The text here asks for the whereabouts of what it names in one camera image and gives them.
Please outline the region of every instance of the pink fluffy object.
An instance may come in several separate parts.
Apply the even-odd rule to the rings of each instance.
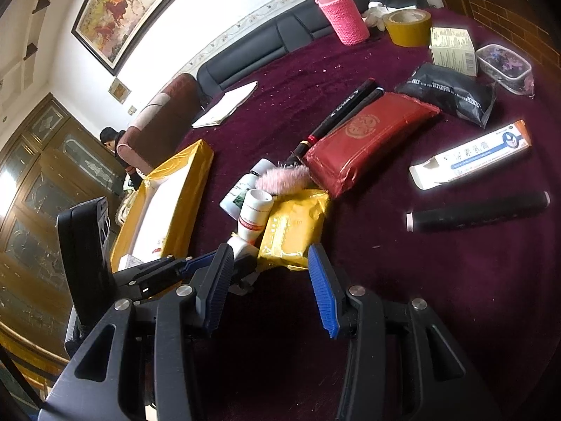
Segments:
[[[264,189],[274,196],[293,195],[306,188],[310,182],[310,171],[305,166],[273,168],[257,179],[255,188]]]

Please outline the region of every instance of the person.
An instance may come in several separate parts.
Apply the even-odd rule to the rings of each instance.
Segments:
[[[99,134],[99,140],[102,144],[115,155],[115,158],[121,166],[124,167],[125,171],[127,172],[128,176],[131,178],[131,183],[133,184],[134,189],[139,189],[140,184],[142,183],[142,177],[138,175],[136,168],[130,166],[126,161],[124,161],[119,154],[117,154],[117,144],[119,144],[119,140],[123,137],[124,130],[119,131],[119,133],[111,127],[103,128],[102,132]]]

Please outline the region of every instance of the blue logo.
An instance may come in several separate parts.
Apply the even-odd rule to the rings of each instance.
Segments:
[[[516,147],[518,147],[518,138],[515,134],[509,132],[504,133],[503,142],[511,149],[515,149]]]

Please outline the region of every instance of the metal pivot bolt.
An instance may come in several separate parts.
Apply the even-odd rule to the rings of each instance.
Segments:
[[[192,292],[193,292],[193,288],[190,285],[181,285],[178,286],[176,289],[176,294],[181,297],[188,296]]]
[[[424,299],[415,298],[411,301],[411,305],[415,310],[425,310],[428,307],[428,304]]]
[[[131,301],[128,299],[119,299],[115,302],[115,310],[122,311],[127,310],[131,306]]]
[[[357,296],[359,298],[360,296],[364,296],[364,294],[366,294],[366,289],[364,289],[364,286],[353,285],[349,288],[349,293],[351,296]]]

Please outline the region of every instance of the maroon tablecloth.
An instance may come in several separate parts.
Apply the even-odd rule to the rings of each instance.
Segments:
[[[433,11],[439,26],[467,27],[476,46],[500,42],[471,19]],[[215,151],[191,254],[214,250],[235,222],[218,203],[261,157],[277,162],[367,77],[386,89],[410,77],[426,48],[402,48],[386,33],[358,46],[327,36],[242,81],[255,94],[221,126],[190,131]],[[322,242],[334,264],[381,297],[420,296],[464,347],[506,415],[514,413],[548,365],[561,336],[561,95],[537,69],[536,100],[498,87],[487,131],[524,119],[527,156],[477,178],[423,192],[408,167],[483,134],[442,115],[352,191],[333,201]],[[432,234],[407,233],[405,213],[449,203],[548,190],[535,218]],[[323,331],[306,272],[277,268],[255,292],[230,295],[214,339],[197,366],[210,420],[334,419],[347,344]]]

